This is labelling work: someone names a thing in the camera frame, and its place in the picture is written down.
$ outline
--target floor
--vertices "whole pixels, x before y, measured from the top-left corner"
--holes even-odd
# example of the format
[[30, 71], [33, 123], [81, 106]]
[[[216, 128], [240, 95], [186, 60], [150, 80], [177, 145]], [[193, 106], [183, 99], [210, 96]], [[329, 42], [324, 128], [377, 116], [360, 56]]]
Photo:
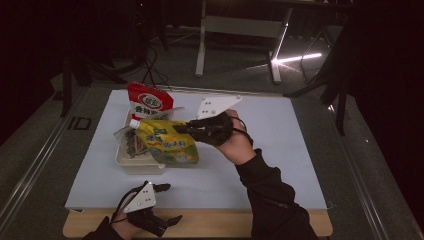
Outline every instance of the floor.
[[[171, 89], [277, 95], [304, 86], [298, 61], [280, 66], [283, 82], [273, 83], [267, 65], [267, 53], [273, 46], [269, 40], [242, 38], [237, 43], [227, 40], [225, 36], [207, 36], [204, 76], [198, 78], [194, 76], [198, 49], [196, 29], [170, 31], [168, 51], [153, 39], [149, 59], [153, 61], [156, 54], [157, 58], [152, 79]], [[309, 42], [287, 38], [279, 58], [298, 56]], [[325, 57], [328, 49], [319, 42], [313, 51], [323, 52]], [[309, 76], [324, 57], [306, 62]], [[145, 72], [146, 69], [139, 69], [123, 77], [141, 81]], [[61, 79], [61, 75], [52, 79], [58, 90]], [[98, 75], [88, 88], [78, 87], [74, 82], [74, 107], [66, 117], [60, 118], [61, 102], [50, 99], [1, 146], [1, 239], [27, 239], [28, 236], [66, 239], [62, 235], [67, 216], [63, 204], [110, 91], [117, 87], [123, 88]], [[340, 136], [334, 126], [333, 108], [320, 103], [322, 90], [318, 88], [291, 100], [327, 201], [334, 228], [329, 239], [424, 239], [356, 108], [355, 99], [348, 98], [346, 135]], [[93, 121], [89, 129], [79, 131], [67, 128], [73, 117]]]

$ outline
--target snack bag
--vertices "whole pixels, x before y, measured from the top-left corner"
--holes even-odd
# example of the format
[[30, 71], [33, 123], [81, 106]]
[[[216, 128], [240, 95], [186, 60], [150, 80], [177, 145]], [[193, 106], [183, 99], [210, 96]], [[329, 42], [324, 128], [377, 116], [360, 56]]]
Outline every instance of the snack bag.
[[174, 125], [184, 121], [144, 120], [135, 133], [144, 142], [153, 158], [163, 164], [197, 163], [199, 154], [194, 139], [189, 134], [179, 134]]
[[127, 90], [132, 119], [141, 120], [173, 107], [174, 99], [161, 89], [130, 82], [127, 84]]

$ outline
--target table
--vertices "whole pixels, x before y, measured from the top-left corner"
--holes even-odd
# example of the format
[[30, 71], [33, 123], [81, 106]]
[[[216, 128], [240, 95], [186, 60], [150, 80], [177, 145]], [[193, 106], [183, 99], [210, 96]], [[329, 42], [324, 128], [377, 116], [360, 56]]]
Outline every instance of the table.
[[[171, 96], [175, 107], [185, 107], [174, 112], [173, 119], [189, 121], [194, 119], [203, 97], [216, 95], [172, 92]], [[290, 100], [242, 97], [234, 109], [246, 123], [255, 146], [263, 150], [269, 165], [282, 170], [283, 181], [296, 189], [295, 200], [310, 211], [317, 234], [330, 235], [332, 227], [326, 204]], [[114, 159], [118, 143], [113, 133], [123, 126], [128, 108], [126, 90], [112, 91], [65, 204], [68, 209], [84, 211], [69, 213], [65, 236], [81, 237], [94, 230], [126, 191], [145, 180], [172, 185], [167, 192], [156, 195], [158, 216], [184, 215], [176, 229], [165, 237], [250, 236], [251, 212], [246, 190], [234, 166], [211, 146], [196, 144], [200, 155], [197, 165], [167, 166], [162, 175], [126, 175]], [[264, 122], [277, 127], [266, 127]]]
[[278, 62], [274, 61], [278, 57], [281, 45], [283, 43], [287, 28], [289, 26], [290, 16], [294, 8], [300, 9], [319, 9], [325, 11], [349, 11], [350, 5], [331, 4], [327, 1], [317, 2], [315, 0], [266, 0], [256, 1], [264, 4], [272, 4], [277, 7], [287, 7], [285, 17], [282, 22], [240, 19], [221, 16], [206, 15], [206, 0], [202, 2], [202, 19], [200, 22], [200, 44], [197, 55], [196, 71], [197, 77], [203, 76], [205, 62], [206, 32], [219, 32], [249, 36], [259, 36], [275, 38], [273, 51], [269, 52], [269, 65], [271, 67], [272, 78], [275, 84], [281, 83], [281, 76]]

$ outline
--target chair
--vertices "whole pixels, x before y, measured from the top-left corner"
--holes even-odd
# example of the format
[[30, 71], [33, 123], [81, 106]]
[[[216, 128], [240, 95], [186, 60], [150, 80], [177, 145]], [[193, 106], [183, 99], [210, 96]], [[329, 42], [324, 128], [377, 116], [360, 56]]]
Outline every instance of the chair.
[[303, 74], [303, 78], [305, 80], [305, 82], [307, 84], [313, 82], [316, 79], [316, 76], [318, 75], [318, 72], [320, 71], [320, 69], [318, 69], [318, 71], [314, 74], [314, 76], [311, 79], [307, 79], [306, 76], [306, 71], [305, 68], [303, 66], [303, 59], [304, 57], [309, 53], [309, 51], [311, 50], [312, 46], [315, 44], [315, 42], [317, 40], [319, 40], [321, 37], [324, 38], [324, 40], [326, 41], [328, 47], [331, 49], [334, 46], [334, 43], [336, 42], [337, 38], [340, 35], [340, 32], [342, 31], [343, 26], [339, 26], [339, 25], [326, 25], [318, 34], [318, 36], [316, 36], [314, 38], [314, 40], [312, 41], [312, 43], [309, 45], [309, 47], [306, 49], [306, 51], [303, 53], [302, 58], [300, 59], [300, 68], [302, 70], [302, 74]]

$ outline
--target white table surface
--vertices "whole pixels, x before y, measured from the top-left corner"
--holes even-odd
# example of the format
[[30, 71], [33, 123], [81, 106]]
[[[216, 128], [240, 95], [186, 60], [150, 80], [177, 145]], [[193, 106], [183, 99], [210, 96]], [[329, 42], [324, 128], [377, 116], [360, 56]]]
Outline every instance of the white table surface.
[[[171, 92], [174, 120], [195, 119], [207, 93]], [[118, 143], [113, 133], [125, 122], [129, 109], [126, 90], [112, 91], [93, 140], [74, 180], [65, 207], [68, 209], [116, 208], [122, 196], [145, 180], [170, 183], [171, 189], [156, 194], [156, 208], [246, 209], [246, 189], [232, 163], [215, 148], [196, 143], [199, 163], [167, 166], [162, 175], [127, 175], [117, 165]], [[326, 209], [292, 104], [288, 98], [243, 96], [233, 109], [246, 123], [254, 146], [263, 150], [268, 165], [279, 167], [282, 179], [296, 190], [296, 202], [306, 209]]]

